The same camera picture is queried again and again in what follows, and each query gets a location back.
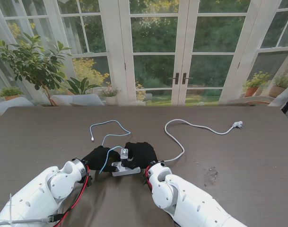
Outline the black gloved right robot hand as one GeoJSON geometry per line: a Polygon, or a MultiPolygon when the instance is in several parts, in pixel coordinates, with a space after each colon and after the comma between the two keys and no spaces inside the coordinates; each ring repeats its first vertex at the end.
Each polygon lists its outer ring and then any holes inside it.
{"type": "Polygon", "coordinates": [[[122,161],[125,167],[146,169],[152,162],[158,162],[154,148],[147,142],[127,142],[128,158],[122,161]]]}

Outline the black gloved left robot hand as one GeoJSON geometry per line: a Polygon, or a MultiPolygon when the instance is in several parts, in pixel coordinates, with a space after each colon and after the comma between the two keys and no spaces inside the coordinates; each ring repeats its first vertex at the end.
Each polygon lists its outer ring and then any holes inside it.
{"type": "Polygon", "coordinates": [[[119,162],[120,154],[115,150],[98,146],[88,155],[82,158],[82,161],[89,167],[90,170],[103,172],[117,172],[118,168],[112,166],[112,162],[119,162]]]}

